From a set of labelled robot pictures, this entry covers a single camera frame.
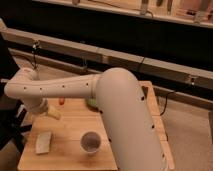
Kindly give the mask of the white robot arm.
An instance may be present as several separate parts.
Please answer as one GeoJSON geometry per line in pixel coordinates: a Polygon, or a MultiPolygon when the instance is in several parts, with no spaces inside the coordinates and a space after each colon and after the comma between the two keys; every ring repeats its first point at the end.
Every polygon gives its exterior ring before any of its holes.
{"type": "Polygon", "coordinates": [[[4,92],[33,114],[45,112],[49,98],[94,98],[119,171],[168,171],[144,92],[126,69],[40,80],[34,70],[22,68],[4,92]]]}

